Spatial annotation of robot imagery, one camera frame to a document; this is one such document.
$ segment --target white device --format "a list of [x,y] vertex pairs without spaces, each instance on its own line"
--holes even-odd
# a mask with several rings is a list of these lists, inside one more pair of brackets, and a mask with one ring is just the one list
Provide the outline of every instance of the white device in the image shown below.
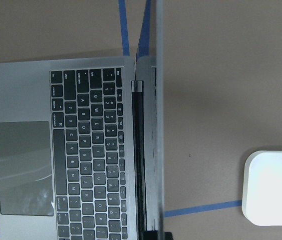
[[257,151],[245,163],[242,210],[258,226],[282,226],[282,151]]

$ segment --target blue tape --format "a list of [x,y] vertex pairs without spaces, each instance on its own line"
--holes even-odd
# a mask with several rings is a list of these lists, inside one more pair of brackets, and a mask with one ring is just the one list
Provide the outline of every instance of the blue tape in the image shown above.
[[207,212],[207,211],[213,211],[219,209],[228,209],[228,208],[239,207],[241,205],[242,205],[242,200],[227,201],[227,202],[221,202],[221,203],[210,204],[210,205],[195,206],[195,207],[166,211],[164,217],[169,218],[169,217],[195,214],[195,213],[201,213],[201,212]]
[[147,0],[145,4],[141,36],[138,46],[138,52],[136,54],[136,59],[142,56],[148,56],[149,54],[150,22],[151,22],[151,0]]
[[123,55],[130,56],[129,34],[127,30],[125,0],[119,0],[119,11],[120,11]]

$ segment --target white rounded square device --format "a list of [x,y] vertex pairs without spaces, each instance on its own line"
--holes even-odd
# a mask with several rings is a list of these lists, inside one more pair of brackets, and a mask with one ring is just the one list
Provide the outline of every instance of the white rounded square device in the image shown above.
[[242,210],[258,226],[282,226],[282,151],[256,151],[245,163]]

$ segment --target space bar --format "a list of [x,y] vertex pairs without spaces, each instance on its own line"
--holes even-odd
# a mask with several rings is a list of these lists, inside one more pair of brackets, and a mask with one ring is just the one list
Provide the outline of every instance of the space bar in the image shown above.
[[67,195],[64,142],[65,142],[64,130],[54,129],[53,130],[54,179],[55,179],[55,193],[57,195]]

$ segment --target open laptop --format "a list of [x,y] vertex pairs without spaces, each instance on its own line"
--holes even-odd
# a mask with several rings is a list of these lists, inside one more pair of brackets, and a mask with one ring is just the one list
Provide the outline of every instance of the open laptop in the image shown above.
[[161,76],[145,54],[0,63],[1,240],[162,239]]

